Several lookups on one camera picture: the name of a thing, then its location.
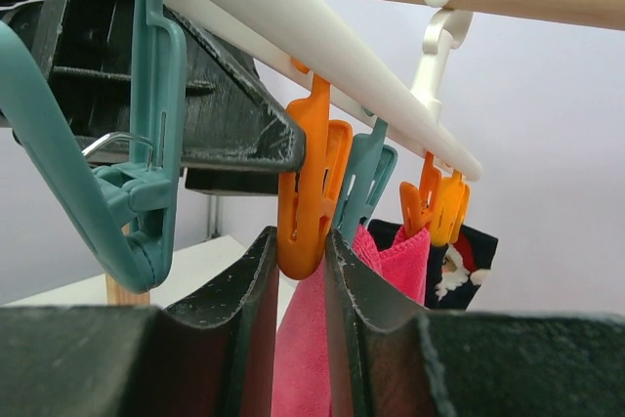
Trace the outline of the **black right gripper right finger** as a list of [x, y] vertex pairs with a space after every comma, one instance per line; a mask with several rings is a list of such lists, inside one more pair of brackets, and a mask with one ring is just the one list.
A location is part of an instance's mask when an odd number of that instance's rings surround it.
[[430, 311], [326, 239], [337, 416], [620, 416], [619, 315]]

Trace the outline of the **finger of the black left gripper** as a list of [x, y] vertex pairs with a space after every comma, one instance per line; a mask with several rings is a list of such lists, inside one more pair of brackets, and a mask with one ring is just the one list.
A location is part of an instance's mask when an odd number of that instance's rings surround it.
[[[38, 63], [81, 146], [130, 123], [135, 0], [46, 0]], [[305, 136], [261, 82], [250, 56], [166, 12], [187, 46], [182, 165], [186, 187], [222, 195], [274, 195], [299, 169]]]

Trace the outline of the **teal end clothes peg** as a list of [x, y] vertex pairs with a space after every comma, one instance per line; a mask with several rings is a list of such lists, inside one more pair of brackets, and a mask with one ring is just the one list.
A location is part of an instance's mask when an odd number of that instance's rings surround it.
[[104, 271], [142, 294], [172, 264], [187, 47], [163, 0], [135, 0], [130, 129], [81, 148], [18, 35], [1, 26], [1, 111]]

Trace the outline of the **white clip hanger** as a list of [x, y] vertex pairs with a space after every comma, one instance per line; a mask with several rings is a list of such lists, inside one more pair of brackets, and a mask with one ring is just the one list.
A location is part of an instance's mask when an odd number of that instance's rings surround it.
[[428, 151], [468, 180], [481, 176], [471, 153], [438, 123], [324, 0], [165, 0], [248, 55], [304, 88], [297, 59], [336, 89], [335, 106], [364, 121], [362, 107], [385, 120], [390, 138]]

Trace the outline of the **pink towel sock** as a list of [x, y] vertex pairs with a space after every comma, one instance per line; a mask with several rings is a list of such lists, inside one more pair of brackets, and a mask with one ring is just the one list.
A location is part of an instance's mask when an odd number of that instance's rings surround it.
[[[352, 249], [404, 296], [417, 304], [425, 301], [430, 251], [426, 229], [409, 236], [400, 227], [392, 236], [392, 245], [379, 249], [373, 234], [359, 227]], [[277, 329], [271, 414], [332, 414], [323, 267], [298, 283]]]

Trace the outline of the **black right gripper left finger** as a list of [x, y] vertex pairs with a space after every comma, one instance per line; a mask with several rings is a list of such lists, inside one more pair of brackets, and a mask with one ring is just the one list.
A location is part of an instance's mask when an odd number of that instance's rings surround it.
[[267, 416], [278, 298], [276, 230], [166, 309], [1, 312], [5, 416]]

